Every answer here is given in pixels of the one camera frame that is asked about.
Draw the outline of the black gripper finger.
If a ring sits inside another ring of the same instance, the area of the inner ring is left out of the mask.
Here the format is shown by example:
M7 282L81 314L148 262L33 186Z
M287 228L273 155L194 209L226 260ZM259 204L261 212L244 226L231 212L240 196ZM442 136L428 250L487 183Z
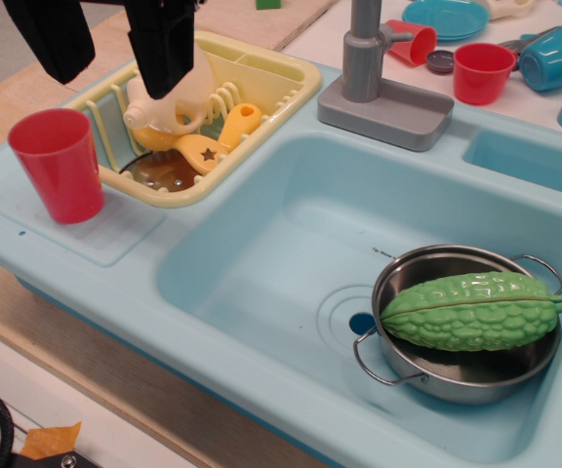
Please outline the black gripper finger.
M11 0L4 6L46 73L67 84L96 56L79 1Z
M125 1L128 33L146 91L164 98L193 68L196 1Z

